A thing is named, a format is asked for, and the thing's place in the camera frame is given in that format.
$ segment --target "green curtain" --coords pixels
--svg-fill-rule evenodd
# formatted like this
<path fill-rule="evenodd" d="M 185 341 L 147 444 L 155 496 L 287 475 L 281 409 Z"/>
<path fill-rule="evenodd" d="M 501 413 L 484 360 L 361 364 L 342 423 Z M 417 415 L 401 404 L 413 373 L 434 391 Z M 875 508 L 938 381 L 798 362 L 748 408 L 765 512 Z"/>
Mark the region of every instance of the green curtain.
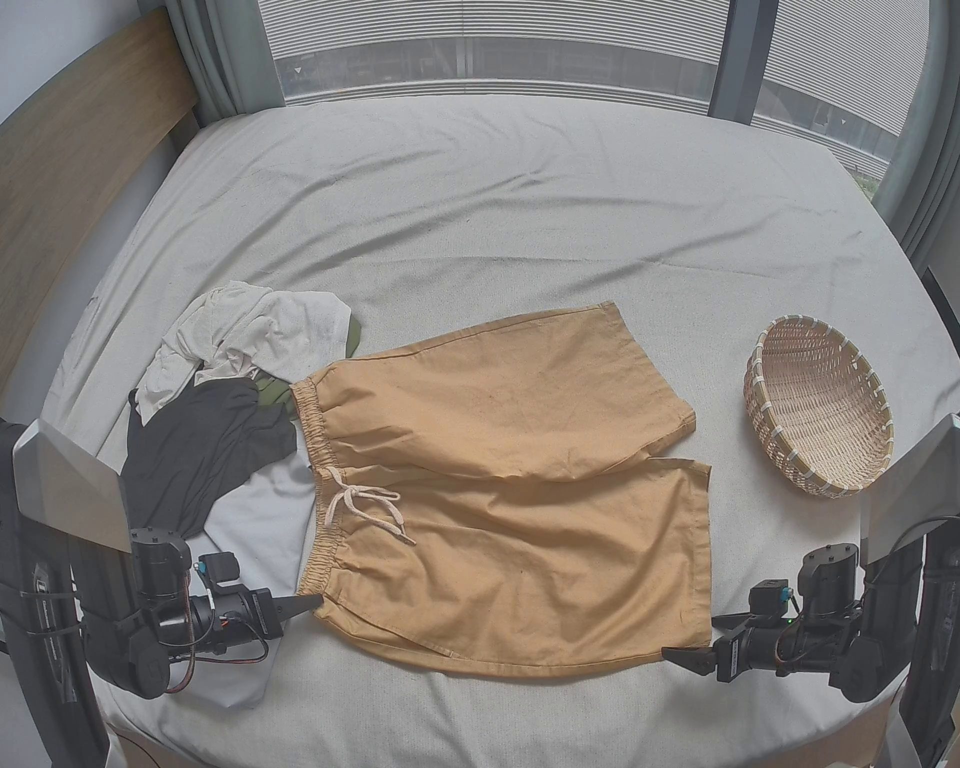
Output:
<path fill-rule="evenodd" d="M 165 6 L 197 87 L 201 126 L 283 106 L 283 92 L 256 0 L 139 0 Z"/>
<path fill-rule="evenodd" d="M 919 275 L 948 245 L 938 235 L 960 216 L 960 1 L 930 0 L 929 29 L 920 83 L 874 196 Z"/>

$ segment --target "bed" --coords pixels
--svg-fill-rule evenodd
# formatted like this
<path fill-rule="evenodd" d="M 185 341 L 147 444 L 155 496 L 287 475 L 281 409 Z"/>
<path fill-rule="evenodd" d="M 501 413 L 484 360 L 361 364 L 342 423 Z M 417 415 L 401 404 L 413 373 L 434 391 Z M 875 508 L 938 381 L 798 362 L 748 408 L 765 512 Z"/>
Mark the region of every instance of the bed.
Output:
<path fill-rule="evenodd" d="M 795 491 L 745 417 L 743 372 L 770 320 L 814 315 L 856 341 L 885 385 L 895 457 L 960 409 L 960 360 L 936 310 L 832 155 L 695 115 L 451 95 L 216 123 L 97 288 L 43 417 L 120 469 L 127 392 L 159 336 L 229 279 L 336 293 L 363 326 L 357 354 L 616 301 L 697 413 L 673 453 L 713 466 L 714 613 L 745 610 L 761 579 L 793 581 L 805 552 L 858 541 L 856 499 Z M 666 663 L 551 684 L 445 675 L 365 655 L 308 615 L 288 624 L 255 709 L 94 685 L 115 727 L 244 767 L 739 766 L 885 698 L 850 704 L 820 676 L 721 685 Z"/>

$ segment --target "tan shorts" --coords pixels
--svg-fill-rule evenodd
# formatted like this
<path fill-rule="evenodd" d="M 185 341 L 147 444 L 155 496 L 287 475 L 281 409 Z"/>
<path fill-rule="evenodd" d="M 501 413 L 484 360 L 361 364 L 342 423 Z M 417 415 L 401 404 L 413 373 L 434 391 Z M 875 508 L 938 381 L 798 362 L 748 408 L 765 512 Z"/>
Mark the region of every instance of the tan shorts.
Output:
<path fill-rule="evenodd" d="M 318 494 L 300 592 L 351 642 L 515 678 L 709 644 L 709 467 L 651 458 L 696 420 L 615 304 L 341 360 L 293 393 Z"/>

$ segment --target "white drawstring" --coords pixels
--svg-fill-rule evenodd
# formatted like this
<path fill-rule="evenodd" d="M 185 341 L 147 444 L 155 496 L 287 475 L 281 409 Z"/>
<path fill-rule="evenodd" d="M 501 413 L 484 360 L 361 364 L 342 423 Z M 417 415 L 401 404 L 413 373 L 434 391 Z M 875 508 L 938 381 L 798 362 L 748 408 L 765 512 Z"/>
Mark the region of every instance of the white drawstring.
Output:
<path fill-rule="evenodd" d="M 400 500 L 400 494 L 396 491 L 387 491 L 385 488 L 378 488 L 377 486 L 352 486 L 344 482 L 343 476 L 340 474 L 340 470 L 336 467 L 327 467 L 330 472 L 330 475 L 333 477 L 334 482 L 340 486 L 340 490 L 337 494 L 330 499 L 330 505 L 326 508 L 326 517 L 324 517 L 324 528 L 330 528 L 333 525 L 333 514 L 337 510 L 337 504 L 340 503 L 340 500 L 344 500 L 344 504 L 347 505 L 347 509 L 353 512 L 358 517 L 362 517 L 365 520 L 369 520 L 377 528 L 382 528 L 384 531 L 390 531 L 394 536 L 396 536 L 401 541 L 406 541 L 408 544 L 416 544 L 416 542 L 407 536 L 407 532 L 403 527 L 403 515 L 400 514 L 400 510 L 396 508 L 394 502 Z M 354 497 L 357 498 L 368 498 L 370 501 L 376 501 L 383 505 L 383 507 L 390 513 L 390 516 L 394 519 L 394 522 L 387 522 L 386 520 L 381 520 L 378 517 L 368 515 L 362 510 L 358 510 L 356 505 L 353 503 Z"/>

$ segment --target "wooden bed frame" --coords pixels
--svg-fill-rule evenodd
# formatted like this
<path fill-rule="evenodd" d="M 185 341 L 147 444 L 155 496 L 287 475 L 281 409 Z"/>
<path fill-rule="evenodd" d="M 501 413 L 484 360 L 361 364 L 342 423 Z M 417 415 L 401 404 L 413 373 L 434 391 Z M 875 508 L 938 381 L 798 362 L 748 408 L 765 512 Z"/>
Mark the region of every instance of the wooden bed frame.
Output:
<path fill-rule="evenodd" d="M 0 125 L 0 396 L 64 266 L 163 138 L 196 131 L 196 103 L 161 8 L 73 61 Z"/>

